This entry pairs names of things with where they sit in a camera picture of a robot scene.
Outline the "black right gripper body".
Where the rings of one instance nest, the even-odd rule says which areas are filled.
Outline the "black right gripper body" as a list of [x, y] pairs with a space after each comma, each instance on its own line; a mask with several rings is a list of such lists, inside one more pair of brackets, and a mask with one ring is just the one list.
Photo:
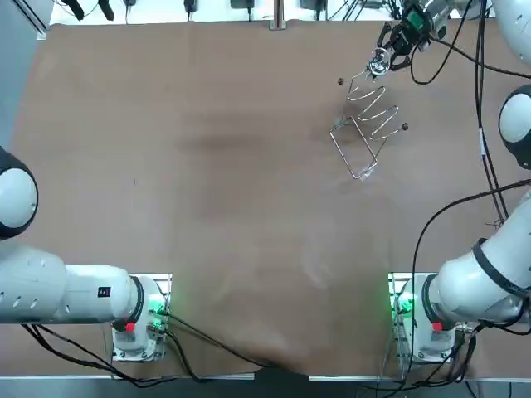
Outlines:
[[409, 54], [423, 36], [423, 28], [400, 22], [392, 29], [392, 49], [395, 54]]

